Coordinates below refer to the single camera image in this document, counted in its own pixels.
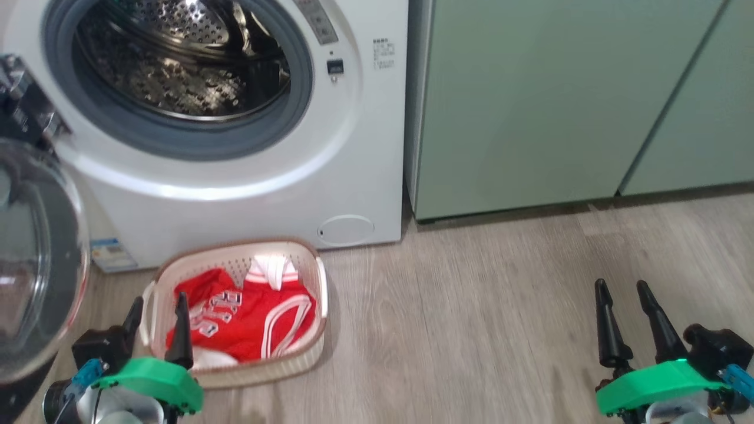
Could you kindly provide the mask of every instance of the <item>cabinet door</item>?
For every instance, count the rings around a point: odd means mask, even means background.
[[[622,193],[754,180],[752,22],[731,1]]]
[[[415,212],[613,195],[719,0],[435,0]]]

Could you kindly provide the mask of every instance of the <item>laundry basket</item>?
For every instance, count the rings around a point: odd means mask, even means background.
[[[144,313],[139,334],[144,346],[157,358],[164,358],[167,333],[176,323],[173,289],[181,282],[209,269],[224,268],[237,286],[251,267],[255,255],[284,254],[299,272],[299,277],[317,301],[314,336],[301,347],[279,358],[243,364],[191,370],[205,389],[220,389],[268,383],[300,374],[317,363],[324,347],[327,322],[327,278],[322,260],[314,248],[297,241],[243,241],[205,250],[184,253],[165,263],[144,290]]]

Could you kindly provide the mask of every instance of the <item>washing machine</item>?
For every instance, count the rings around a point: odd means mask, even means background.
[[[106,272],[249,238],[347,247],[400,238],[407,9],[4,0],[0,54],[54,105]]]

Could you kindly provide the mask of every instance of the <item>basket handle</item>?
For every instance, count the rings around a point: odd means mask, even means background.
[[[149,300],[152,299],[152,292],[155,290],[155,283],[156,281],[152,280],[151,283],[149,283],[146,288],[144,289],[144,293],[142,294],[142,298],[144,299],[144,308],[142,309],[142,321],[141,325],[139,326],[139,337],[141,337],[142,344],[145,347],[149,347],[150,343],[152,342],[152,336],[155,334],[155,323],[156,321],[152,320],[152,332],[151,335],[149,333],[149,330],[147,330],[147,325],[149,321],[147,319],[147,306],[149,305]]]
[[[317,268],[319,268],[319,276],[320,276],[320,298],[322,299],[320,301],[320,309],[322,311],[322,316],[324,318],[327,317],[327,302],[328,302],[328,293],[327,293],[327,274],[325,273],[325,264],[322,263],[322,259],[320,257],[317,257]]]

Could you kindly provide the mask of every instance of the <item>robotic arm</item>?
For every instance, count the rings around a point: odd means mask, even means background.
[[[185,293],[176,305],[176,338],[164,361],[131,358],[143,303],[141,297],[134,300],[123,325],[89,330],[73,344],[79,372],[47,390],[48,424],[175,424],[201,411],[204,394],[189,374],[194,359]]]
[[[749,408],[746,384],[751,377],[743,371],[754,355],[749,343],[731,330],[710,331],[693,324],[683,333],[691,345],[687,351],[649,285],[639,281],[636,289],[649,318],[657,365],[634,370],[629,365],[633,353],[618,329],[607,283],[599,279],[594,288],[599,363],[613,370],[612,378],[596,387],[600,413],[618,416],[624,424],[649,424],[652,417],[696,424],[712,422],[708,408],[728,416]]]

